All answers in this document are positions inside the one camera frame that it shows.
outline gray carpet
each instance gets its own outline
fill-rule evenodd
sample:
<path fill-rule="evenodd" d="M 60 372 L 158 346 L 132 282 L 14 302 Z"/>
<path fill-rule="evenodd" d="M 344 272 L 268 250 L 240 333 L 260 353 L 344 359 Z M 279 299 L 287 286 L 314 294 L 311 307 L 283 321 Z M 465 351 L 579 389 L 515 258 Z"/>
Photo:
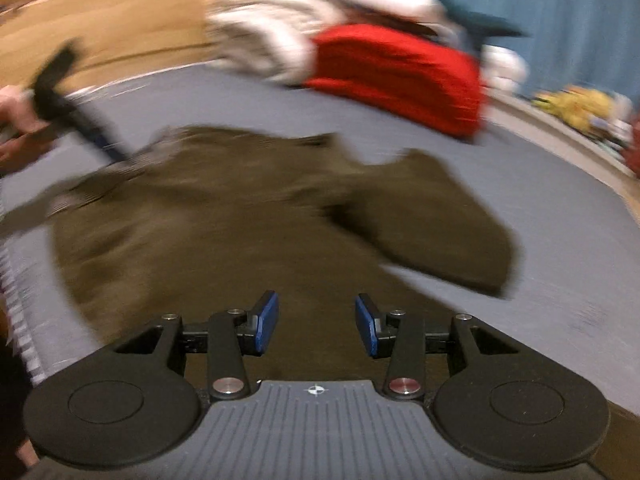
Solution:
<path fill-rule="evenodd" d="M 133 149 L 165 126 L 212 123 L 287 137 L 339 132 L 372 163 L 407 147 L 441 156 L 516 233 L 516 278 L 507 297 L 495 299 L 405 269 L 394 272 L 640 414 L 640 231 L 612 190 L 564 160 L 495 126 L 464 144 L 364 105 L 205 66 L 120 83 L 91 98 L 87 106 L 111 118 Z M 101 163 L 68 136 L 44 160 L 2 183 L 2 227 L 9 235 L 0 258 L 4 287 L 36 382 L 96 347 L 57 276 L 38 197 Z"/>

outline blanket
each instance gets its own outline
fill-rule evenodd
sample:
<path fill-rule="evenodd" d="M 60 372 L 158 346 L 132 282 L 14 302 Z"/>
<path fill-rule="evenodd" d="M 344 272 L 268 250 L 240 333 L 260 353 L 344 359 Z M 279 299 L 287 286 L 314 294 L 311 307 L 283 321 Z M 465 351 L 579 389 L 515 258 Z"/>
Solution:
<path fill-rule="evenodd" d="M 297 85 L 314 70 L 310 38 L 345 20 L 327 0 L 214 0 L 207 10 L 212 64 Z"/>

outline blue wall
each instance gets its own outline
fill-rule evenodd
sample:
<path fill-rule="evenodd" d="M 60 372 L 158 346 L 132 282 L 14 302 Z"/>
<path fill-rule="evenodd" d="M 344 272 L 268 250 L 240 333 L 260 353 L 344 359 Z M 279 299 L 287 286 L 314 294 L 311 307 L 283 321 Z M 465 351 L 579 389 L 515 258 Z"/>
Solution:
<path fill-rule="evenodd" d="M 531 38 L 504 38 L 529 63 L 524 93 L 583 84 L 640 98 L 640 0 L 463 0 Z"/>

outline blue gripper pad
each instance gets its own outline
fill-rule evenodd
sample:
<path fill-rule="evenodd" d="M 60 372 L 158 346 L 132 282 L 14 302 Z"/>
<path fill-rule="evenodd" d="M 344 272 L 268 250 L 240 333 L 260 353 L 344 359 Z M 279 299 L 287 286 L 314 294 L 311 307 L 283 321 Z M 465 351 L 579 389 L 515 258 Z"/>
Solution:
<path fill-rule="evenodd" d="M 376 319 L 370 314 L 360 298 L 356 298 L 355 307 L 356 327 L 360 333 L 360 338 L 367 351 L 367 355 L 369 357 L 375 357 L 378 355 Z"/>
<path fill-rule="evenodd" d="M 278 314 L 278 295 L 274 292 L 263 306 L 261 313 L 256 316 L 255 349 L 260 353 L 263 353 L 269 345 L 271 335 L 273 335 L 273 330 L 278 322 Z"/>

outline metal screw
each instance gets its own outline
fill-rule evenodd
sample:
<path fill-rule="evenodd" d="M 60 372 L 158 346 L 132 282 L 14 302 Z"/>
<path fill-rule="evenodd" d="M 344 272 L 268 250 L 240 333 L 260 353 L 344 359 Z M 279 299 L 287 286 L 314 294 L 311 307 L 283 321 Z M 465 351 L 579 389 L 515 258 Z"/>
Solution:
<path fill-rule="evenodd" d="M 421 386 L 415 379 L 409 379 L 407 377 L 398 377 L 389 381 L 389 389 L 399 395 L 411 395 L 420 390 Z"/>
<path fill-rule="evenodd" d="M 236 377 L 222 377 L 213 381 L 213 389 L 219 394 L 236 394 L 244 388 L 244 381 Z"/>

